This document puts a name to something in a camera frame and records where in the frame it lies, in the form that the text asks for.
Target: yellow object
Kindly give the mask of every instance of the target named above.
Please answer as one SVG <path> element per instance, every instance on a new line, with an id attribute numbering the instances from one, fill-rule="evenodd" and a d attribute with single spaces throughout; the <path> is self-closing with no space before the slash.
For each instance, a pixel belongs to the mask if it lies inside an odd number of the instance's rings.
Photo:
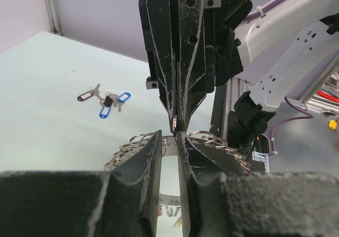
<path id="1" fill-rule="evenodd" d="M 328 123 L 328 127 L 332 130 L 336 130 L 337 125 L 338 125 L 338 123 L 335 120 L 330 120 L 329 123 Z"/>

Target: red object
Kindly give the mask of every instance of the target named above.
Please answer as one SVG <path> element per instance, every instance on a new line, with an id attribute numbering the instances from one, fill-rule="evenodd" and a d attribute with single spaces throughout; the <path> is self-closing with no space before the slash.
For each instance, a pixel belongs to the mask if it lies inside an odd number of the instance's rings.
<path id="1" fill-rule="evenodd" d="M 334 96 L 332 95 L 329 95 L 323 91 L 320 91 L 318 90 L 317 92 L 318 95 L 322 96 L 323 98 L 326 98 L 327 100 L 330 100 L 332 102 L 336 102 L 336 103 L 339 103 L 339 98 L 335 98 Z"/>

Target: gray floor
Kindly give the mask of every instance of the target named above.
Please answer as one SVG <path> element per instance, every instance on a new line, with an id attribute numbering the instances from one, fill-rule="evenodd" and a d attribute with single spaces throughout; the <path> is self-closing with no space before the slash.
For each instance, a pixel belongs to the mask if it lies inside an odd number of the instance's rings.
<path id="1" fill-rule="evenodd" d="M 302 116 L 283 103 L 270 121 L 268 131 L 281 120 Z M 323 172 L 339 179 L 339 133 L 328 128 L 330 118 L 295 120 L 275 131 L 278 155 L 270 160 L 271 172 Z"/>

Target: white table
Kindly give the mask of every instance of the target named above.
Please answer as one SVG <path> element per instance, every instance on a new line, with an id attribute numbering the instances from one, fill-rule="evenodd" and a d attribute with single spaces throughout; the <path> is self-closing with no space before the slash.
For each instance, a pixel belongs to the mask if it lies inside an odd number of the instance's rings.
<path id="1" fill-rule="evenodd" d="M 146 90 L 148 76 L 147 63 L 47 32 L 0 54 L 0 172 L 103 170 L 132 136 L 170 135 L 158 90 Z M 102 96 L 131 93 L 122 112 L 112 108 L 101 119 L 97 98 L 77 101 L 97 83 Z M 209 130 L 213 98 L 194 113 L 189 132 Z M 163 194 L 179 196 L 175 171 L 176 158 L 163 158 Z M 176 218 L 166 219 L 159 218 L 158 236 L 178 236 Z"/>

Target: key tag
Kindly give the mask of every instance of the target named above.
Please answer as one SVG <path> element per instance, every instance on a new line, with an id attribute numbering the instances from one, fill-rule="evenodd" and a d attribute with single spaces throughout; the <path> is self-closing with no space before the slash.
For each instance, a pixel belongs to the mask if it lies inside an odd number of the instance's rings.
<path id="1" fill-rule="evenodd" d="M 78 96 L 78 101 L 79 102 L 83 102 L 89 98 L 91 98 L 93 96 L 93 94 L 90 91 L 85 92 L 84 94 L 81 94 L 80 96 Z"/>
<path id="2" fill-rule="evenodd" d="M 124 94 L 119 96 L 119 103 L 125 103 L 129 98 L 131 97 L 131 94 L 128 92 L 125 92 Z"/>
<path id="3" fill-rule="evenodd" d="M 108 115 L 110 114 L 110 111 L 111 111 L 111 107 L 103 106 L 102 109 L 101 109 L 101 112 L 99 114 L 99 117 L 102 118 L 102 119 L 107 118 Z"/>

